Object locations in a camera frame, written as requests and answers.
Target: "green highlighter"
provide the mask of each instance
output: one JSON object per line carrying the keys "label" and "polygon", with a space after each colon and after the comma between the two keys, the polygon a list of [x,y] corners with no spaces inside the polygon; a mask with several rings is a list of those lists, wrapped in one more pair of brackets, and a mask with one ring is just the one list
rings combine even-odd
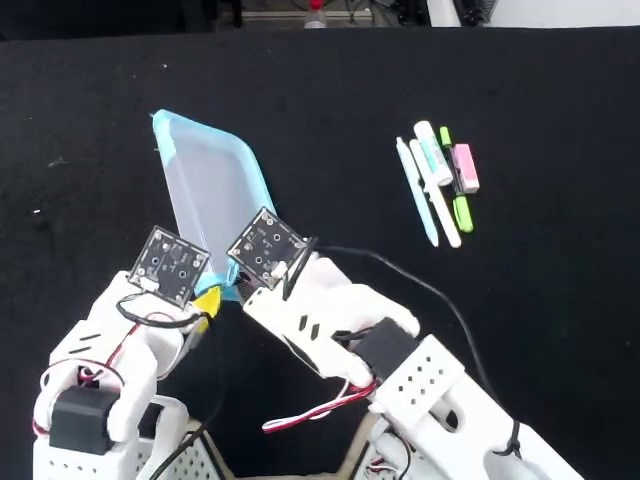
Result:
{"label": "green highlighter", "polygon": [[467,197],[464,195],[462,189],[460,172],[453,161],[453,145],[451,144],[451,136],[449,135],[449,129],[447,127],[440,127],[440,141],[442,143],[444,157],[447,159],[451,173],[453,173],[453,188],[456,193],[456,198],[453,200],[453,213],[455,214],[458,228],[461,232],[473,232],[473,221],[471,220],[471,212],[469,211],[469,202],[467,202]]}

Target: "black fabric surface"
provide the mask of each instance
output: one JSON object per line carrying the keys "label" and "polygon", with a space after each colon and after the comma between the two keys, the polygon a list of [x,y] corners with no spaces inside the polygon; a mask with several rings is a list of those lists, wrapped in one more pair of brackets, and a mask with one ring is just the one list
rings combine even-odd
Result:
{"label": "black fabric surface", "polygon": [[[160,108],[247,141],[301,233],[374,249],[447,292],[510,413],[587,478],[636,478],[638,45],[639,29],[0,44],[4,478],[30,475],[51,349],[154,224],[175,229],[149,117]],[[422,118],[476,157],[476,231],[457,251],[428,243],[396,158],[396,135]],[[409,307],[475,375],[441,302],[373,262],[335,258]],[[203,418],[220,363],[228,392],[212,434],[237,474],[338,467],[365,406],[263,435],[263,421],[339,384],[237,307],[162,390]]]}

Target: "perforated bracket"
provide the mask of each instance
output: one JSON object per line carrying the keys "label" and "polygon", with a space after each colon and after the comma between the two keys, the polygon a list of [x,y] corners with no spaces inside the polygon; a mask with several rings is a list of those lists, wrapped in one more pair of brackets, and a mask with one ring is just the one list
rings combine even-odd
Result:
{"label": "perforated bracket", "polygon": [[410,432],[462,375],[464,366],[429,335],[377,389],[369,409]]}

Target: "black cable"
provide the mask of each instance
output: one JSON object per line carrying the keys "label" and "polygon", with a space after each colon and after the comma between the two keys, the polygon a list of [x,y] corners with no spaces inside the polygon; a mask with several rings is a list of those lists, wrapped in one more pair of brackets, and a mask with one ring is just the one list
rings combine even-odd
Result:
{"label": "black cable", "polygon": [[[216,325],[218,326],[216,338],[218,338],[220,335],[219,333],[220,323],[216,322]],[[219,338],[216,340],[215,343],[216,345],[214,345],[213,351],[218,357],[217,358],[218,361],[216,361],[216,368],[217,368],[217,377],[218,377],[218,381],[217,381],[218,391],[220,392],[216,406],[213,408],[213,412],[211,413],[211,415],[209,415],[207,419],[204,422],[202,422],[202,424],[193,433],[191,433],[189,438],[187,438],[180,445],[178,445],[178,447],[173,451],[173,453],[171,453],[171,455],[169,455],[160,465],[158,465],[158,468],[156,468],[155,471],[151,474],[151,476],[149,477],[149,480],[158,480],[158,478],[160,478],[160,476],[165,472],[165,470],[171,466],[171,464],[176,460],[176,458],[178,458],[182,454],[182,452],[184,452],[187,448],[192,446],[198,438],[204,435],[207,428],[211,426],[215,418],[218,416],[218,413],[220,413],[220,409],[222,408],[222,404],[224,403],[224,398],[226,395],[226,385],[223,381],[222,371],[220,369],[219,352],[221,349],[218,348],[219,347],[218,344],[220,343]]]}
{"label": "black cable", "polygon": [[356,6],[353,8],[353,10],[351,10],[351,8],[349,8],[349,0],[344,0],[344,6],[347,9],[347,12],[349,12],[349,23],[353,25],[356,24],[356,17],[355,17],[356,12],[362,6],[363,3],[364,3],[364,0],[358,0],[358,3],[356,3]]}
{"label": "black cable", "polygon": [[307,240],[305,251],[302,254],[302,257],[300,258],[300,261],[298,262],[298,266],[294,270],[293,275],[289,277],[288,272],[285,274],[284,284],[282,285],[283,300],[288,300],[289,297],[291,296],[291,292],[293,292],[293,287],[296,286],[296,282],[298,281],[298,278],[300,277],[302,270],[304,270],[305,265],[309,261],[309,258],[311,258],[311,254],[313,253],[313,250],[317,243],[318,243],[317,237],[309,238],[309,240]]}
{"label": "black cable", "polygon": [[522,460],[522,455],[520,454],[520,440],[518,440],[519,434],[520,434],[520,422],[517,420],[514,420],[513,428],[511,430],[511,436],[507,441],[507,448],[505,448],[502,452],[494,451],[493,453],[501,457],[508,457],[513,453],[516,456],[516,458]]}
{"label": "black cable", "polygon": [[371,330],[373,330],[373,327],[363,328],[362,330],[358,330],[357,332],[338,330],[332,335],[332,337],[334,340],[337,340],[339,342],[350,342],[352,340],[360,340],[364,338],[364,336]]}
{"label": "black cable", "polygon": [[407,466],[404,467],[404,470],[402,471],[402,473],[400,474],[400,476],[398,477],[398,480],[402,480],[406,475],[407,472],[409,472],[409,468],[411,468],[411,448],[409,447],[409,443],[402,438],[400,435],[398,435],[395,431],[390,431],[389,432],[391,435],[393,435],[394,437],[396,437],[398,440],[400,440],[400,442],[402,443],[402,446],[404,447],[405,451],[407,452]]}
{"label": "black cable", "polygon": [[206,318],[209,321],[212,320],[211,315],[209,315],[207,312],[194,313],[189,318],[186,318],[184,320],[174,320],[172,317],[170,317],[169,315],[167,315],[165,313],[155,312],[155,313],[157,313],[159,315],[165,315],[166,317],[168,317],[168,318],[170,318],[172,320],[170,322],[161,322],[161,321],[158,321],[158,320],[151,320],[149,318],[139,317],[135,313],[129,312],[122,305],[123,303],[135,300],[136,298],[141,297],[143,295],[146,295],[147,293],[150,293],[150,292],[146,292],[146,291],[144,291],[144,292],[136,292],[136,293],[132,293],[130,295],[127,295],[124,298],[121,298],[116,303],[116,309],[118,310],[118,312],[120,312],[120,315],[122,315],[127,320],[130,320],[130,321],[132,321],[133,323],[135,323],[137,325],[144,325],[146,327],[153,327],[153,328],[164,328],[164,329],[184,328],[184,327],[188,327],[189,325],[197,322],[198,320],[200,320],[203,317]]}
{"label": "black cable", "polygon": [[480,359],[480,354],[478,353],[476,342],[473,339],[473,334],[471,333],[471,330],[469,329],[469,326],[467,325],[466,320],[462,316],[462,313],[460,312],[458,307],[456,307],[456,305],[451,301],[451,299],[449,299],[449,297],[447,297],[444,293],[442,293],[433,285],[429,285],[424,280],[421,280],[420,278],[416,277],[412,273],[407,272],[402,267],[395,265],[393,262],[387,260],[382,255],[376,252],[373,252],[371,250],[365,250],[360,248],[349,248],[349,247],[321,247],[318,250],[325,250],[329,252],[340,252],[340,253],[346,253],[350,255],[358,255],[361,257],[370,257],[375,260],[378,260],[379,262],[391,268],[392,270],[399,273],[403,277],[411,280],[414,283],[417,283],[422,288],[429,290],[431,293],[433,293],[434,295],[439,297],[442,301],[444,301],[444,303],[447,304],[449,309],[453,312],[456,319],[458,320],[458,323],[462,327],[464,335],[467,339],[467,343],[469,344],[469,349],[471,350],[471,355],[473,356],[473,361],[476,364],[476,370],[478,371],[478,376],[480,377],[480,381],[482,382],[484,389],[489,393],[489,395],[491,395],[494,398],[494,400],[497,398],[493,388],[491,387],[489,376],[487,375],[487,372],[484,369],[484,365],[482,364],[482,360]]}

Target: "bottle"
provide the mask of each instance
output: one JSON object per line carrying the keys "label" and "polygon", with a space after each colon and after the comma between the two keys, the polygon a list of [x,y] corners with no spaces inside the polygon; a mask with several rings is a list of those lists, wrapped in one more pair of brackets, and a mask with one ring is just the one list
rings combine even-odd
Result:
{"label": "bottle", "polygon": [[322,11],[324,0],[310,0],[309,13],[304,20],[304,28],[327,28],[327,17]]}

